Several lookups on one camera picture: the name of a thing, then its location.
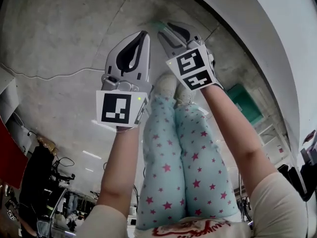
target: person's right arm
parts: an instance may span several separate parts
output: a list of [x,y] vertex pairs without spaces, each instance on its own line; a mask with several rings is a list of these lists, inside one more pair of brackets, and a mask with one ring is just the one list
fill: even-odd
[[277,172],[265,156],[256,131],[218,86],[201,90],[232,153],[249,197],[268,175]]

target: green object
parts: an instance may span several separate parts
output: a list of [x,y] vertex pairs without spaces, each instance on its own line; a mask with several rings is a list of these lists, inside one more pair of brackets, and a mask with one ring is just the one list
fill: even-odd
[[227,91],[227,94],[252,125],[255,125],[263,118],[258,106],[242,85],[236,84]]

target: red object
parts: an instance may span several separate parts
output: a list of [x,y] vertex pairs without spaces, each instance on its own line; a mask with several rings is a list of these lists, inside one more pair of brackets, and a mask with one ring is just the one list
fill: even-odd
[[19,189],[27,162],[28,158],[0,120],[0,179]]

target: leg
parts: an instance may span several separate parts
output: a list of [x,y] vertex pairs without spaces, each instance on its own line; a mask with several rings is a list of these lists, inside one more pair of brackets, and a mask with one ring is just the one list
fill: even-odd
[[204,114],[194,104],[181,106],[175,112],[189,216],[223,218],[236,214],[238,207],[228,171]]
[[173,98],[156,96],[144,129],[146,172],[136,224],[140,230],[178,222],[185,217],[185,180],[174,104]]

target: black cloth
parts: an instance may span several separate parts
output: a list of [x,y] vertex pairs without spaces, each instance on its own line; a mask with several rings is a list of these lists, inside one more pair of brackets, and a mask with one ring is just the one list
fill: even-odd
[[[43,192],[51,176],[53,160],[53,154],[40,144],[35,148],[24,172],[19,197],[19,215],[35,231],[37,230],[37,218],[46,210]],[[22,227],[22,237],[31,238],[33,236]]]

